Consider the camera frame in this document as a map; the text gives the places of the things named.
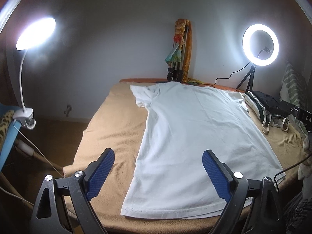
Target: black cable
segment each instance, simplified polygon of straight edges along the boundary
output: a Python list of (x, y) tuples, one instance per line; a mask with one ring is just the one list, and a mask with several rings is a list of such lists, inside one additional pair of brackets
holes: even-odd
[[(262, 51), (265, 51), (265, 49), (262, 49), (262, 50), (258, 53), (257, 58), (259, 58), (259, 55), (262, 53)], [(237, 72), (241, 71), (242, 69), (246, 68), (246, 67), (248, 66), (249, 63), (250, 63), (250, 62), (248, 62), (247, 65), (244, 66), (243, 68), (241, 68), (240, 70), (232, 72), (232, 73), (230, 74), (230, 77), (227, 77), (227, 78), (218, 77), (218, 78), (216, 79), (216, 81), (217, 81), (218, 79), (230, 79), (231, 76), (232, 76), (232, 74), (237, 73)]]
[(298, 163), (292, 165), (291, 167), (286, 168), (285, 170), (282, 170), (281, 172), (277, 173), (277, 174), (274, 176), (274, 182), (275, 182), (275, 184), (276, 184), (277, 193), (279, 193), (280, 190), (279, 190), (279, 188), (278, 188), (278, 184), (277, 184), (277, 181), (276, 181), (276, 177), (277, 177), (278, 175), (280, 175), (280, 174), (286, 172), (286, 171), (289, 171), (290, 169), (296, 167), (297, 165), (300, 165), (301, 163), (303, 163), (305, 160), (307, 160), (307, 159), (308, 159), (309, 157), (311, 157), (311, 156), (312, 156), (312, 153), (311, 153), (310, 155), (308, 155), (305, 159), (303, 159), (303, 160), (301, 160), (300, 162), (298, 162)]
[(232, 73), (230, 74), (230, 77), (227, 77), (227, 78), (225, 78), (225, 77), (218, 77), (218, 78), (216, 79), (216, 81), (217, 81), (218, 79), (230, 79), (231, 76), (232, 76), (232, 74), (234, 74), (234, 73), (236, 73), (236, 72), (239, 72), (239, 71), (241, 71), (242, 69), (246, 68), (246, 67), (248, 66), (249, 63), (250, 63), (250, 62), (248, 62), (248, 63), (246, 64), (246, 66), (244, 66), (244, 67), (241, 68), (240, 70), (232, 72)]

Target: blue gripper pad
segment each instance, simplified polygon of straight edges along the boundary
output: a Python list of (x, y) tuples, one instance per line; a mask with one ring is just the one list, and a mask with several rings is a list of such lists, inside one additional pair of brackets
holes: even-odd
[(97, 161), (100, 160), (101, 156), (97, 161), (91, 163), (97, 163), (97, 168), (88, 178), (88, 192), (85, 195), (88, 201), (91, 201), (92, 198), (98, 196), (99, 191), (101, 190), (108, 174), (110, 173), (110, 170), (113, 167), (115, 161), (115, 153), (112, 149), (107, 148), (106, 151), (107, 150), (108, 153), (104, 156), (103, 159), (101, 159), (100, 163), (97, 163)]
[(225, 199), (226, 202), (229, 202), (232, 196), (230, 193), (230, 177), (223, 164), (217, 159), (211, 150), (206, 150), (202, 154), (202, 165), (211, 179), (219, 197)]

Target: t-shirt sleeve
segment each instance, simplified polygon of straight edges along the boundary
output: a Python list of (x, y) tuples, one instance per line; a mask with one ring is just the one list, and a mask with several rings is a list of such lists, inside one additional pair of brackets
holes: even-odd
[(243, 95), (238, 92), (238, 91), (234, 91), (234, 92), (228, 92), (227, 95), (237, 104), (239, 104), (241, 107), (243, 107), (247, 112), (248, 112), (248, 108), (245, 104), (245, 99), (243, 97)]
[(146, 105), (150, 104), (152, 99), (157, 95), (156, 89), (156, 87), (151, 86), (130, 86), (130, 90), (135, 96), (135, 103), (138, 107), (145, 107)]

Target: metal screw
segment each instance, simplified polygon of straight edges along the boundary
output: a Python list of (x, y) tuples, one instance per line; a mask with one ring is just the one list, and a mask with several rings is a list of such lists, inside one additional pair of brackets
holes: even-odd
[(80, 177), (82, 176), (83, 171), (76, 171), (75, 172), (75, 177)]
[(235, 177), (235, 178), (242, 178), (242, 177), (243, 177), (243, 174), (241, 174), (240, 172), (235, 172), (235, 173), (234, 173), (234, 177)]
[(46, 177), (44, 178), (46, 181), (50, 181), (52, 179), (52, 175), (46, 175)]

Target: white cable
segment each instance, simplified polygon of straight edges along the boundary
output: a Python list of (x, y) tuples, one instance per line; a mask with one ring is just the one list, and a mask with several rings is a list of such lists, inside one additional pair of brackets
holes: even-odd
[(25, 53), (23, 54), (23, 57), (21, 58), (21, 65), (20, 65), (20, 94), (21, 94), (21, 105), (24, 109), (24, 111), (26, 110), (26, 107), (24, 105), (24, 100), (23, 100), (23, 90), (21, 89), (21, 69), (23, 67), (23, 62), (24, 62), (24, 59), (25, 59), (25, 56), (26, 56), (26, 53), (27, 53), (27, 49), (25, 49)]
[(2, 190), (3, 192), (5, 192), (5, 193), (8, 194), (8, 195), (11, 195), (11, 196), (13, 196), (13, 197), (15, 197), (15, 198), (18, 198), (18, 199), (20, 199), (20, 200), (22, 200), (22, 201), (25, 201), (25, 202), (29, 203), (30, 205), (33, 205), (33, 206), (34, 206), (34, 204), (32, 204), (31, 202), (29, 202), (29, 201), (25, 200), (24, 198), (21, 198), (21, 197), (15, 195), (15, 194), (12, 194), (12, 193), (10, 193), (10, 192), (4, 190), (1, 186), (0, 186), (0, 190)]
[(15, 127), (15, 129), (16, 129), (27, 141), (29, 141), (29, 142), (32, 144), (32, 146), (34, 146), (34, 147), (39, 151), (39, 153), (46, 159), (46, 161), (48, 161), (48, 163), (53, 167), (53, 169), (54, 169), (61, 177), (63, 177), (63, 175), (60, 174), (60, 173), (58, 172), (57, 169), (55, 169), (55, 167), (54, 167), (54, 166), (51, 164), (51, 162), (44, 156), (44, 154), (37, 148), (37, 146), (36, 146), (35, 144), (33, 144), (26, 136), (23, 135), (23, 133), (22, 133), (21, 131), (19, 131), (19, 130), (16, 128), (16, 126), (15, 126), (15, 121), (16, 121), (16, 120), (13, 121), (13, 126)]

